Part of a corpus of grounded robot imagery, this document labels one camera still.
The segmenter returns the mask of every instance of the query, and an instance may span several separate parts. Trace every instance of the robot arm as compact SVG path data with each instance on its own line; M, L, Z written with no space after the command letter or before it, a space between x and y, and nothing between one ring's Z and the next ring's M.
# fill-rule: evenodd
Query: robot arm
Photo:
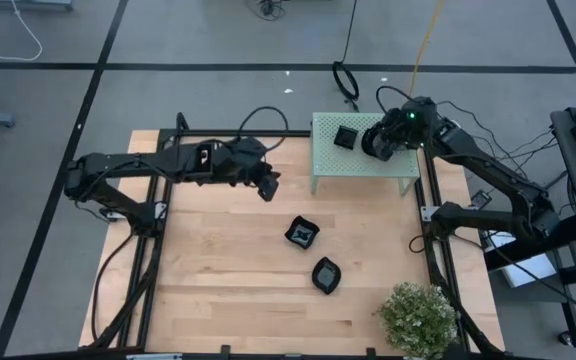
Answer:
M366 132L362 148L388 160L395 151L425 147L433 157L462 165L508 196L512 212L464 209L446 202L432 214L431 228L446 237L458 227L513 233L520 241L543 241L559 223L548 192L482 151L456 122L437 114L430 98L418 97L389 110Z
M259 196L271 201L280 174L262 161L266 152L259 140L248 137L175 145L150 154L93 153L68 165L64 193L76 202L96 201L125 216L137 235L153 236L161 230L156 206L134 201L108 185L107 178L160 175L175 183L195 182L199 186L242 183L255 185Z

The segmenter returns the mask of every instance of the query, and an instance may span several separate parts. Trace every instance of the light green stand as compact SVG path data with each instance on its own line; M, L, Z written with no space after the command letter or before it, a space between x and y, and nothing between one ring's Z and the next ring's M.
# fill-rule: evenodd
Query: light green stand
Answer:
M361 150L364 132L381 120L383 114L313 113L311 141L310 192L317 192L322 176L391 177L399 181L399 193L404 196L419 178L419 163L415 150L397 151L387 162L366 155ZM357 130L354 150L335 145L339 126Z

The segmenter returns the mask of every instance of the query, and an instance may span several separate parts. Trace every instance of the potted plant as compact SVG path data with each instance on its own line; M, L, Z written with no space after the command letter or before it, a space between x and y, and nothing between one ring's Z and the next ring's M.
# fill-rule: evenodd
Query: potted plant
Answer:
M386 342L412 357L438 359L456 341L458 314L439 287L399 284L377 313Z

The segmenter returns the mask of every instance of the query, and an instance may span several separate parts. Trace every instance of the black metal frame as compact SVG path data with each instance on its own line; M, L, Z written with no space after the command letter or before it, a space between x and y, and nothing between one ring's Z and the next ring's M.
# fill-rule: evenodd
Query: black metal frame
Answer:
M230 136L234 136L236 134L236 130L190 130L187 127L183 129L183 132L181 134L181 136L212 136L212 137L230 137ZM175 129L162 129L159 132L159 136L158 136L158 140L157 140L157 151L161 151L163 150L166 141L168 141L169 139L175 137L175 135L177 135L177 130ZM275 130L244 130L242 131L241 135L244 136L255 136L255 137L279 137L279 136L286 136L286 137L309 137L310 136L310 131L289 131L289 132L285 132L285 131L275 131ZM433 196L433 203L435 205L440 205L441 204L441 197L439 194L439 185L437 182L437 177L436 177L436 172L435 172L435 168L434 168L434 163L432 162L432 160L430 159L429 156L426 156L426 166L428 168L428 178L430 180L430 186L431 186L431 193ZM155 202L155 194L157 192L157 186L159 183L159 177L157 176L153 176L150 179L150 183L148 186L148 190L147 190L147 201L150 203L154 203ZM164 194L163 194L163 198L161 199L161 201L163 203L168 204L170 202L170 198L172 195L172 183L169 181L165 182L164 185ZM417 182L415 183L415 193L417 196L417 203L419 205L419 207L421 206L425 206L425 198L424 198L424 190L423 190L423 185L421 180L417 180ZM154 237L153 241L153 251L152 251L152 256L156 256L156 258L154 258L153 260L155 261L155 268L157 269L159 266L159 260L160 260L160 256L161 256L161 249L163 248L163 241L164 241L164 232L165 232L165 227L166 227L166 221L167 221L168 217L165 217L164 219L162 219L163 222L163 231L158 234L157 236ZM424 227L423 222L421 222L421 226L422 226L422 231L425 233L427 231L426 227ZM137 243L137 248L135 250L135 257L133 260L133 266L132 266L132 271L130 274L130 283L128 285L128 295L133 294L133 292L135 291L135 288L137 286L140 274L141 274L141 268L144 262L144 257L145 257L145 248L146 248L146 243L147 243L148 239L145 237L140 237ZM430 241L426 241L425 240L425 246L427 249L431 249L432 248L432 242ZM455 273L455 268L454 268L454 262L452 259L452 253L450 251L450 244L447 242L442 242L441 243L441 251L442 251L442 257L443 257L443 262L445 264L445 274L447 276L447 283L450 287L451 292L453 293L453 295L455 296L455 298L457 300L459 300L459 289L457 287L457 277L456 277L456 273ZM429 273L432 271L432 261L431 259L427 258L427 266L428 266L428 271ZM140 323L139 323L139 330L138 330L138 337L137 337L137 344L136 344L136 348L137 349L145 349L146 346L146 341L147 341L147 336L148 336L148 328L149 328L149 322L150 322L150 314L152 312L152 305L153 305L153 298L154 298L154 291L155 291L155 286L156 286L156 276L158 274L158 271L156 271L154 273L154 280L152 281L152 283L150 284L147 292L144 294L144 302L143 302L143 308L142 308L142 316L140 319ZM463 349L465 351L469 351L470 350L470 346L469 346L469 342L468 342L468 335L465 331L465 329L463 328L461 321L457 322L458 325L458 336L459 336L459 343L460 345L463 347ZM129 331L130 331L130 317L128 317L128 320L126 321L126 323L122 326L120 333L119 333L119 340L118 340L118 348L122 348L124 346L126 346L127 344L127 339L128 339L128 335L129 335ZM374 354L374 349L367 349L367 354ZM212 359L212 358L216 358L218 356L221 356L221 354L186 354L184 353L184 358L188 358L188 356L197 356L198 358L202 358L202 359ZM273 359L273 358L281 358L281 359L285 359L285 355L284 354L257 354L257 355L241 355L241 356L245 356L245 357L258 357L258 358L264 358L264 359ZM340 355L340 356L310 356L310 355L303 355L302 359L331 359L331 358L339 358L339 359L345 359L345 360L352 360L352 359L365 359L365 357L362 356L346 356L346 355ZM374 358L375 359L403 359L403 357L398 357L398 356L377 356L376 354L374 354Z
M548 4L550 11L555 19L555 22L559 28L559 31L566 43L568 51L570 52L575 65L574 66L477 66L477 65L421 65L418 69L419 72L429 72L429 73L466 73L466 74L576 74L576 44L572 35L566 25L566 22L559 10L556 0L545 0ZM74 157L79 139L88 118L88 114L94 102L102 74L104 71L330 71L330 64L154 64L154 63L110 63L108 61L110 51L114 40L117 36L119 27L121 25L124 12L128 5L129 0L119 0L117 10L113 16L112 22L110 24L106 39L104 41L101 53L97 62L93 63L68 63L68 62L57 62L57 63L45 63L45 62L33 62L33 63L23 63L23 62L0 62L0 69L17 69L17 70L92 70L93 75L90 80L88 89L83 99L83 103L77 115L77 119L73 124L73 130L69 138L66 150L64 152L63 159L59 166L59 171L57 172L54 184L50 191L50 195L47 199L45 209L41 215L37 231L35 233L32 245L30 247L28 256L24 263L22 272L19 276L17 285L11 297L8 309L6 310L2 325L0 327L0 357L3 357L12 336L15 324L19 313L21 312L21 307L23 305L24 299L28 292L30 286L30 281L33 277L35 268L37 266L39 256L42 252L43 245L46 241L48 230L50 228L52 218L56 211L57 204L61 197L62 188L64 186L64 173L67 163ZM414 65L412 64L344 64L349 70L357 72L412 72ZM187 136L210 136L212 134L219 133L223 136L234 135L234 130L190 130L187 131ZM263 132L267 134L266 136L277 136L278 131L266 131ZM307 136L307 131L291 131L290 136ZM429 174L429 179L431 180L431 192L433 193L433 203L439 204L440 197L438 187L436 186L436 175L434 174L434 165L430 161L431 166L429 167L429 172L433 172L432 175ZM151 186L156 186L156 180L151 179ZM423 186L418 181L415 183L415 191L417 193L418 201L424 201L423 198ZM135 253L135 264L137 266L139 263L139 258L143 262L143 252L146 247L146 239L139 239L137 244L137 251ZM449 254L449 247L446 249L442 248L442 254ZM452 264L446 264L447 274L454 271ZM135 270L131 274L131 282L133 283L132 289L129 288L128 291L134 291L135 278L138 277L138 272ZM125 344L127 339L127 329L128 326L124 326L120 332L119 342ZM83 352L76 352L78 356L84 355ZM212 359L217 358L224 360L223 353L221 356L213 356L210 354L184 354L185 358L193 359ZM264 356L249 356L251 358L264 358ZM272 356L267 358L279 358L278 356ZM313 359L330 359L332 357L312 357Z

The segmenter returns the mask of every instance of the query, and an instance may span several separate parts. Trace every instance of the wooden tabletop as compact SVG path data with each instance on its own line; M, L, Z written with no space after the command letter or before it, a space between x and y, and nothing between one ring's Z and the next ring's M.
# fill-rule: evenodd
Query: wooden tabletop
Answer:
M129 152L154 151L157 135L133 132ZM277 138L262 141L270 145ZM146 350L215 353L229 344L233 353L361 355L374 347L379 355L402 354L385 343L373 313L393 285L429 284L424 255L408 250L421 228L414 192L400 197L394 179L325 178L311 195L308 138L286 139L267 161L282 173L269 203L242 186L174 186ZM463 170L441 160L436 166L443 200L468 205ZM148 179L122 179L119 188L143 201ZM283 236L297 215L321 228L308 250ZM123 221L109 226L100 263L128 233ZM459 234L478 241L473 230ZM135 244L104 274L98 332L125 300ZM464 307L503 348L481 251L457 241L451 247ZM328 296L310 280L324 256L342 271ZM129 344L136 341L140 314L138 305ZM91 340L89 310L80 343Z

